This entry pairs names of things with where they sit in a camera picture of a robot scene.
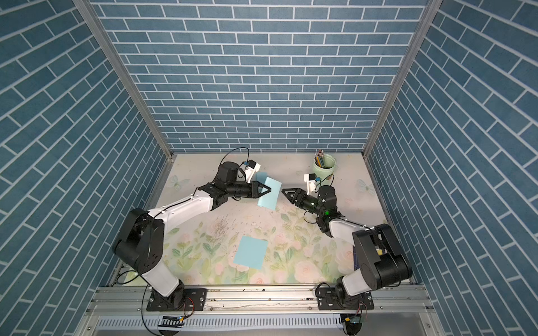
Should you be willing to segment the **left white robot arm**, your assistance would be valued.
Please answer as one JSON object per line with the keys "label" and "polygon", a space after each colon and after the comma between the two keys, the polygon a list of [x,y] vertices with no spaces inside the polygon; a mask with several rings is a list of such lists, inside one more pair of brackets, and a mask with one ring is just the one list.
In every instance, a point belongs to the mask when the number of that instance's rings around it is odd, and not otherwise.
{"label": "left white robot arm", "polygon": [[261,168],[259,163],[248,160],[242,165],[222,162],[214,179],[197,187],[192,195],[148,211],[135,208],[124,219],[112,252],[150,285],[152,304],[158,311],[177,311],[188,302],[184,283],[163,260],[165,236],[186,221],[217,209],[229,198],[259,199],[271,192],[271,187],[253,180]]}

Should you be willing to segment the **light blue paper front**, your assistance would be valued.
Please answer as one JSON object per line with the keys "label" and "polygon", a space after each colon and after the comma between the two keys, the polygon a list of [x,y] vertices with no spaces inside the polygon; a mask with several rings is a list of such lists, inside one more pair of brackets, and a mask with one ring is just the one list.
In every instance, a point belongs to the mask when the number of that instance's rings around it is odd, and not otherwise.
{"label": "light blue paper front", "polygon": [[266,240],[243,236],[233,262],[237,265],[261,270],[267,247],[268,242]]}

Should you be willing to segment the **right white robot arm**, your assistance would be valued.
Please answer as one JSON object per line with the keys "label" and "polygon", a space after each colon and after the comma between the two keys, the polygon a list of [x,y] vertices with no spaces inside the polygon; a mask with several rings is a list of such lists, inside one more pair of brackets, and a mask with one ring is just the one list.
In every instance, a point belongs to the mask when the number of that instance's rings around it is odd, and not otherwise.
{"label": "right white robot arm", "polygon": [[343,309],[358,309],[364,294],[396,286],[413,276],[404,250],[388,224],[368,227],[347,219],[337,207],[336,190],[321,186],[317,196],[301,188],[285,188],[282,194],[294,206],[315,216],[318,228],[328,237],[354,246],[358,268],[337,279],[331,293]]}

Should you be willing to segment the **light blue square paper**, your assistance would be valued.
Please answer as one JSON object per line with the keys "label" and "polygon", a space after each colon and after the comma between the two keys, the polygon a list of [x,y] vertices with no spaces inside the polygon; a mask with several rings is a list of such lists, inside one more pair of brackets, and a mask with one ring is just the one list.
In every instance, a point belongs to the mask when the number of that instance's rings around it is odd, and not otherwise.
{"label": "light blue square paper", "polygon": [[266,179],[267,179],[268,175],[266,172],[257,172],[256,173],[256,180],[260,183],[263,183],[265,184],[266,183]]}

